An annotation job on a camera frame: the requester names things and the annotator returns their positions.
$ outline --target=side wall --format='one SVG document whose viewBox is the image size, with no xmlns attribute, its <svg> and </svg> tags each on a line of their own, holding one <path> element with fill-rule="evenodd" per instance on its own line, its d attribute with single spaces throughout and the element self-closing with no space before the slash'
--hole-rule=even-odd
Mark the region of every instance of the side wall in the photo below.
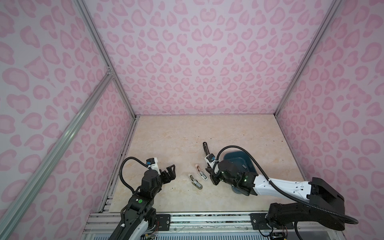
<svg viewBox="0 0 384 240">
<path fill-rule="evenodd" d="M 10 239 L 79 238 L 100 204 L 130 124 L 110 83 Z"/>
<path fill-rule="evenodd" d="M 105 73 L 71 0 L 0 3 L 0 218 Z"/>
<path fill-rule="evenodd" d="M 136 114 L 274 113 L 331 0 L 86 0 Z"/>
<path fill-rule="evenodd" d="M 349 240 L 384 235 L 384 3 L 348 0 L 278 121 L 309 179 L 345 197 Z"/>
</svg>

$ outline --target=beige table surface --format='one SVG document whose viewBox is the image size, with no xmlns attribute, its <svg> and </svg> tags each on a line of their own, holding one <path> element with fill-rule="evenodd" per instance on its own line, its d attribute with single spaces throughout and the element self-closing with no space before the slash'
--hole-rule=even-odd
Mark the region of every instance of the beige table surface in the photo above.
<svg viewBox="0 0 384 240">
<path fill-rule="evenodd" d="M 272 196 L 236 194 L 228 184 L 221 182 L 215 186 L 210 179 L 203 180 L 195 164 L 205 169 L 204 141 L 215 155 L 228 145 L 243 147 L 271 178 L 303 181 L 273 115 L 142 116 L 127 156 L 142 162 L 157 157 L 160 169 L 174 164 L 176 170 L 176 179 L 164 184 L 155 197 L 153 207 L 157 212 L 265 211 L 271 203 L 292 202 Z M 145 171 L 146 168 L 130 160 L 123 168 L 123 176 L 136 189 Z M 191 173 L 203 185 L 202 190 L 192 185 L 188 178 Z M 120 212 L 131 195 L 118 180 L 109 211 Z"/>
</svg>

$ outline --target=diagonal metal bar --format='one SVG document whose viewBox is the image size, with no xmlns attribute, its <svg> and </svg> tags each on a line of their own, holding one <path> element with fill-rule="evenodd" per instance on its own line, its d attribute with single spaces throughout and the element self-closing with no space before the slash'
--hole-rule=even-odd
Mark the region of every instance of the diagonal metal bar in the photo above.
<svg viewBox="0 0 384 240">
<path fill-rule="evenodd" d="M 0 240 L 8 239 L 12 234 L 113 78 L 112 74 L 104 76 L 17 198 L 9 206 L 0 222 Z"/>
<path fill-rule="evenodd" d="M 276 108 L 276 111 L 275 111 L 276 117 L 281 113 L 281 110 L 283 109 L 285 103 L 287 102 L 288 97 L 291 94 L 293 87 L 296 85 L 296 83 L 300 79 L 300 76 L 301 76 L 303 70 L 308 65 L 309 61 L 311 60 L 311 57 L 315 53 L 316 48 L 320 44 L 320 42 L 321 42 L 323 36 L 325 35 L 325 33 L 327 32 L 328 28 L 331 26 L 333 19 L 336 17 L 338 10 L 341 9 L 343 2 L 344 2 L 344 0 L 333 0 L 333 2 L 331 3 L 331 6 L 329 7 L 327 13 L 325 14 L 323 21 L 321 22 L 319 28 L 317 29 L 317 32 L 315 33 L 313 40 L 312 40 L 310 46 L 308 47 L 307 52 L 305 53 L 305 55 L 303 57 L 303 60 L 300 62 L 295 74 L 293 75 L 293 78 L 292 78 L 290 84 L 288 85 L 287 89 L 285 90 L 283 97 L 281 98 L 281 101 Z"/>
<path fill-rule="evenodd" d="M 116 75 L 116 79 L 114 79 L 114 81 L 115 81 L 115 84 L 116 84 L 117 89 L 119 91 L 119 94 L 120 94 L 121 98 L 123 99 L 123 102 L 124 102 L 126 108 L 128 109 L 129 113 L 131 114 L 132 118 L 135 119 L 136 115 L 133 111 L 132 105 L 129 102 L 129 98 L 128 98 L 126 92 L 124 91 L 124 88 L 121 84 L 121 80 L 118 78 L 116 71 L 115 71 L 115 68 L 113 67 L 113 64 L 111 62 L 111 59 L 109 58 L 108 53 L 104 47 L 104 44 L 101 41 L 100 34 L 98 33 L 98 31 L 97 31 L 97 29 L 93 23 L 93 20 L 92 20 L 91 14 L 89 13 L 87 5 L 85 4 L 85 2 L 83 0 L 73 0 L 73 2 L 75 3 L 76 7 L 78 8 L 79 13 L 80 13 L 81 17 L 83 18 L 84 23 L 85 23 L 86 27 L 88 28 L 88 31 L 91 34 L 91 37 L 92 37 L 93 41 L 95 42 L 96 47 L 99 50 L 99 53 L 100 53 L 101 58 L 103 59 L 105 65 L 107 66 L 107 68 L 109 69 L 111 74 Z"/>
</svg>

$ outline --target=black mounting plate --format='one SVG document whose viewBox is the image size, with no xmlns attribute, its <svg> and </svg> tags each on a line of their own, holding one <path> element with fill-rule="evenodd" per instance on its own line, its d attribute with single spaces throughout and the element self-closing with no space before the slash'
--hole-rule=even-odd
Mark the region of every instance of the black mounting plate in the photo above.
<svg viewBox="0 0 384 240">
<path fill-rule="evenodd" d="M 156 214 L 156 221 L 159 222 L 159 231 L 169 231 L 170 214 Z"/>
<path fill-rule="evenodd" d="M 253 230 L 271 230 L 270 227 L 266 224 L 265 221 L 265 215 L 266 214 L 250 214 L 251 217 L 251 223 Z M 287 229 L 293 229 L 293 223 L 286 224 Z"/>
</svg>

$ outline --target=heart-patterned wallpaper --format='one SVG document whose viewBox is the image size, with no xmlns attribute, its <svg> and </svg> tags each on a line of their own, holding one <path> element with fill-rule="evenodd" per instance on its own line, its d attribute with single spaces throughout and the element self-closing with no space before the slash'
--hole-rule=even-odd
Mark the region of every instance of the heart-patterned wallpaper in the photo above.
<svg viewBox="0 0 384 240">
<path fill-rule="evenodd" d="M 71 0 L 0 3 L 0 218 L 103 78 Z"/>
<path fill-rule="evenodd" d="M 383 1 L 346 1 L 278 117 L 309 179 L 359 220 L 348 240 L 384 235 L 383 12 Z"/>
<path fill-rule="evenodd" d="M 9 240 L 80 239 L 107 189 L 131 121 L 110 83 Z"/>
<path fill-rule="evenodd" d="M 331 0 L 86 0 L 136 114 L 273 113 Z"/>
</svg>

